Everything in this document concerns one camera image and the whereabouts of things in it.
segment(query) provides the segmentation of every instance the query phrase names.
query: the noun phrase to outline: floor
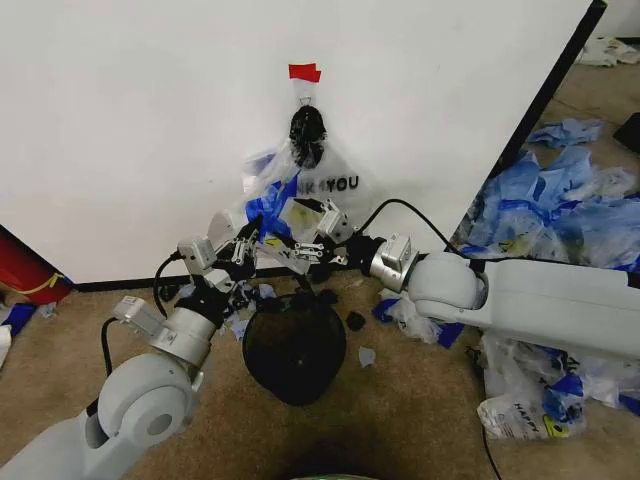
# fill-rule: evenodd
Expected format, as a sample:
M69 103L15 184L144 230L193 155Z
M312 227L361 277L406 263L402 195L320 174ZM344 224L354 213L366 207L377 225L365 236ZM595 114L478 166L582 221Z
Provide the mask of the floor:
M605 134L591 146L594 161L638 173L637 156L608 135L640 110L638 85L640 66L576 66L543 120L604 118ZM450 350L406 338L371 317L380 287L371 279L354 285L359 278L341 273L319 286L339 293L341 318L355 310L367 319L363 330L348 332L345 362L320 400L304 408L280 403L249 376L241 345L227 331L214 339L215 364L194 424L151 451L128 478L273 479L317 465L381 479L494 478L475 413L481 388L465 356L478 333L465 329ZM295 287L288 278L269 283L279 294ZM0 370L0 462L95 398L104 380L100 326L125 293L151 301L146 289L73 293L55 318L34 317L16 338ZM115 365L146 349L120 326L110 330L110 343ZM376 351L372 367L360 367L360 346ZM640 418L596 403L588 404L587 418L578 438L490 441L502 478L637 478Z

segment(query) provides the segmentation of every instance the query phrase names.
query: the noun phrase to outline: black cable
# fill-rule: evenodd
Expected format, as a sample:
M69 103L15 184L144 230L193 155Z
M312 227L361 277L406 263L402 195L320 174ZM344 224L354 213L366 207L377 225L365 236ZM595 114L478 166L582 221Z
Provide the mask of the black cable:
M160 264L160 266L158 267L158 270L156 270L155 276L153 277L153 301L155 302L156 307L158 307L158 310L160 310L160 313L164 318L167 318L167 311L164 309L164 306L160 301L160 292L158 291L160 287L160 276L162 275L162 271L166 268L167 265L181 258L183 257L182 255L180 255L179 252L177 251L173 252L171 255L169 255L169 258L167 258L164 262Z
M102 356L104 357L104 368L107 370L107 377L111 375L111 372L113 371L113 365L111 364L111 353L109 352L109 339L107 338L107 330L109 328L109 325L117 321L117 318L111 317L109 320L102 324L102 330L100 331L100 343L102 344Z
M404 205L405 207L407 207L413 213L418 215L422 219L422 221L424 221L427 225L429 225L429 228L431 228L431 230L433 230L433 233L435 233L438 236L438 238L440 238L440 240L442 240L442 242L446 245L448 250L452 251L456 255L459 255L459 256L461 256L463 258L467 258L466 255L464 255L463 253L458 251L458 249L456 247L454 247L453 244L449 240L447 240L447 237L445 237L440 232L440 230L438 230L436 228L436 226L433 223L431 223L431 220L429 220L420 210L418 210L416 207L411 205L409 202L407 202L405 200L401 200L399 198L390 198L389 200L385 200L384 202L382 202L382 204L378 208L376 208L375 212L373 212L371 214L371 216L367 219L367 221L364 222L364 224L360 227L359 231L360 232L364 232L364 230L369 225L371 225L371 222L373 222L373 220L378 216L378 214L382 211L382 209L384 207L386 207L387 205L389 205L390 203L399 203L400 205Z
M489 459L489 463L491 463L491 467L493 468L493 473L496 475L498 480L502 480L500 476L500 471L498 471L498 467L496 462L493 461L493 457L491 456L491 450L489 450L489 444L487 443L487 430L482 427L482 443L484 444L484 451L487 454L487 458Z
M484 388L484 368L480 365L480 357L482 352L472 347L467 347L467 358L471 360L471 367L473 368L473 373L480 379L480 383L482 384L482 391L484 392L484 396L487 396L487 392ZM484 445L484 451L487 454L487 458L489 459L489 463L491 464L491 468L493 468L493 473L496 476L497 480L502 480L500 476L500 471L498 470L498 466L496 462L493 460L493 455L491 455L491 450L489 450L489 443L487 442L487 429L484 428L484 425L481 424L482 428L482 444Z

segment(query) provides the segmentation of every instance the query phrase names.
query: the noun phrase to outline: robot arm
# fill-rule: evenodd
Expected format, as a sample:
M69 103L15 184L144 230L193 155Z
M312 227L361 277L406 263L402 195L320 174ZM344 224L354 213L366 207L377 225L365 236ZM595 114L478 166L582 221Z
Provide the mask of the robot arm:
M406 289L425 317L543 345L640 357L640 280L633 274L447 252L424 256L408 237L363 235L330 201L299 203L324 213L312 243L281 238L303 272L312 263L348 265L391 290ZM162 355L140 355L116 368L97 402L36 437L0 470L0 480L120 478L150 447L184 429L227 305L228 289L211 285L206 275L224 269L233 281L251 277L260 221L235 237L210 228L208 237L181 241L193 295L179 300L168 319L134 297L114 310ZM224 224L219 217L216 222Z

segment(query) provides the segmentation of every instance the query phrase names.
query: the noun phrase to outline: plastic waste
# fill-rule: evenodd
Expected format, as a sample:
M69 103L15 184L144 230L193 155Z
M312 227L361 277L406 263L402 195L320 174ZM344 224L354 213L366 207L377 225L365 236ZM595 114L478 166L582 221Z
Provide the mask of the plastic waste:
M0 368L11 348L11 325L0 326Z
M464 325L460 323L439 322L420 316L405 292L397 294L385 288L379 295L381 301L373 309L373 316L382 323L395 322L400 331L410 338L450 348L462 333Z
M599 170L594 167L590 180L581 187L567 191L562 197L567 201L584 201L592 196L622 198L633 189L636 177L622 167Z
M371 348L360 347L358 349L358 360L360 360L362 368L373 365L376 361L376 352Z
M604 122L597 119L565 118L559 123L545 123L543 128L529 135L527 142L544 143L551 148L593 142L598 139L603 125Z
M487 400L478 415L491 438L566 438L586 428L593 398L640 415L640 361L593 357L482 336Z
M482 337L487 400L478 416L489 438L566 438L586 428L584 395L575 361L563 352L502 338Z
M618 62L640 62L640 52L614 37L596 37L587 40L576 63L598 67L615 67Z
M636 177L597 169L584 147L567 147L548 169L523 152L488 181L483 209L462 252L475 258L531 256L626 271L640 270L640 198L624 196Z

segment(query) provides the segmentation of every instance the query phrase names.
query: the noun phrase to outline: white wall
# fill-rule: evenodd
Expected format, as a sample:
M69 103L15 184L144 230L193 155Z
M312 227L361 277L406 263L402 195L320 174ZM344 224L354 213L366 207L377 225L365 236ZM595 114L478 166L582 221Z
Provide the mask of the white wall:
M287 64L316 61L332 138L451 234L589 3L0 2L0 221L75 282L152 276L239 199L287 134Z
M608 4L595 35L640 37L640 0L605 0Z

